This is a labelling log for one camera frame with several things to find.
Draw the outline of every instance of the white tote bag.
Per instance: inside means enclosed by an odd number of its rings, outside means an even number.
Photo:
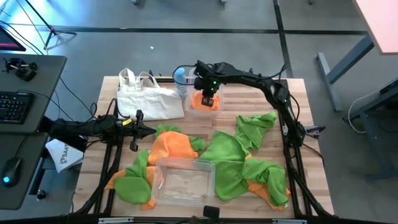
[[[137,110],[142,110],[144,121],[184,117],[180,95],[173,90],[161,88],[152,75],[141,72],[135,78],[134,73],[125,68],[119,73],[119,80],[117,98],[121,115],[135,119]]]

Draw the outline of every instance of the clear plastic container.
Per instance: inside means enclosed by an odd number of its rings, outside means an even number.
[[[193,84],[195,82],[195,78],[197,77],[194,75],[195,69],[191,69],[189,74],[187,75],[187,83]],[[208,117],[208,118],[215,118],[224,110],[224,84],[220,85],[220,88],[217,90],[214,97],[218,97],[220,99],[220,109],[217,111],[205,111],[205,110],[195,110],[192,108],[192,96],[197,92],[193,85],[187,86],[187,96],[185,98],[185,112],[191,113],[194,116],[198,117]]]
[[[152,198],[159,205],[202,207],[214,199],[215,166],[197,159],[161,158]]]

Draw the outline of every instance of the wooden tabletop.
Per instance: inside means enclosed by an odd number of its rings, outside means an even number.
[[[116,97],[118,82],[119,77],[104,77],[101,93],[99,94],[98,99],[97,114],[106,113],[109,102],[112,98]],[[299,120],[304,125],[312,125],[312,115],[307,93],[305,91],[304,80],[296,78],[287,79],[287,83],[291,94],[300,104]],[[160,86],[175,88],[173,83],[160,83]],[[244,85],[228,84],[224,88],[224,111],[216,119],[205,120],[186,113],[185,118],[182,119],[151,122],[146,121],[144,124],[152,128],[156,127],[160,123],[177,125],[181,127],[182,133],[204,138],[208,144],[216,130],[224,131],[233,135],[235,133],[235,117],[237,115],[241,114],[250,116],[254,114],[266,114],[272,110],[274,109],[266,101],[264,94],[260,90]],[[136,152],[132,152],[129,149],[130,141],[131,138],[124,138],[119,170],[123,170],[131,166],[136,156]],[[148,136],[143,140],[140,140],[138,142],[138,146],[140,149],[149,149],[153,142],[154,137]],[[305,143],[319,151],[317,140],[305,138]],[[258,159],[269,160],[286,167],[282,147],[283,144],[279,122],[275,122],[275,126],[265,133],[260,150],[253,151],[252,154]],[[85,158],[81,167],[73,199],[75,210],[78,210],[84,204],[98,185],[105,148],[105,144],[95,143],[85,152]],[[312,191],[323,207],[328,212],[333,213],[328,184],[321,158],[310,149],[306,149],[304,146],[302,147],[301,152],[308,188]],[[300,190],[297,192],[298,199],[300,201],[300,208],[304,212],[302,193]],[[105,190],[101,211],[105,208],[107,197],[108,191]],[[271,209],[263,199],[249,192],[225,202],[220,201],[218,198],[215,201],[216,206],[220,207],[220,217],[224,218],[294,217],[291,200],[289,200],[288,207],[284,212]],[[166,205],[157,205],[153,210],[142,211],[140,205],[123,202],[117,195],[115,196],[112,209],[113,216],[191,217],[192,215],[196,215],[201,217],[202,213],[203,208]]]
[[[398,1],[353,0],[381,54],[398,54]]]

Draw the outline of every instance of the concrete floor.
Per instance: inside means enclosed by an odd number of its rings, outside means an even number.
[[[31,0],[31,3],[49,23],[57,26],[277,29],[272,0],[229,0],[225,7],[215,0],[147,0],[138,8],[129,0]],[[306,0],[279,0],[279,6],[285,29],[366,29],[348,0],[315,0],[312,6]],[[16,2],[10,1],[4,11],[12,15],[0,15],[6,22],[29,23]],[[37,17],[34,21],[42,24]],[[16,28],[41,48],[40,39],[31,27]],[[226,61],[238,68],[252,67],[255,72],[272,74],[284,63],[278,34],[79,32],[76,37],[61,34],[61,38],[64,43],[59,40],[50,54],[68,57],[62,77],[86,104],[97,101],[105,75],[117,75],[126,67],[134,72],[151,69],[170,75],[177,65],[192,64],[200,58],[209,63]],[[332,67],[361,38],[360,35],[286,35],[293,76],[305,80],[315,124],[326,126],[320,149],[335,213],[343,218],[396,223],[398,180],[368,182],[364,178],[379,170],[368,139],[342,122],[346,111],[333,112],[315,60],[317,52],[324,52]],[[54,37],[50,45],[55,45],[57,39]],[[380,56],[373,49],[338,80],[335,85],[345,109],[353,100],[396,78],[397,62],[397,56]],[[62,84],[57,91],[62,108],[72,118],[88,117],[75,112],[83,110],[83,106]],[[57,114],[56,107],[49,106],[47,116],[56,118]],[[41,189],[48,192],[48,198],[36,202],[34,197],[27,196],[20,210],[0,211],[0,219],[67,213],[77,177],[73,171],[46,172]]]

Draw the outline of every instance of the green cloth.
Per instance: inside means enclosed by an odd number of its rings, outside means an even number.
[[[148,156],[148,150],[140,150],[133,165],[126,168],[124,177],[114,179],[114,189],[121,200],[141,204],[150,199],[151,188],[146,181]]]
[[[251,118],[239,115],[236,117],[235,138],[245,149],[258,150],[264,133],[274,126],[275,120],[274,111],[265,115],[254,115]]]
[[[248,148],[259,149],[262,136],[273,127],[274,112],[251,118],[236,118],[236,134],[230,136],[216,131],[213,139],[199,159],[211,161],[216,167],[215,191],[222,200],[229,200],[248,191],[246,180],[267,184],[270,202],[275,206],[285,205],[285,169],[273,162],[248,158]]]
[[[174,131],[176,133],[181,133],[181,129],[177,126],[159,124],[158,126],[156,126],[155,138],[157,138],[164,131]],[[204,139],[199,138],[199,137],[193,137],[193,136],[188,136],[188,138],[189,138],[191,147],[195,152],[205,150],[206,141]]]

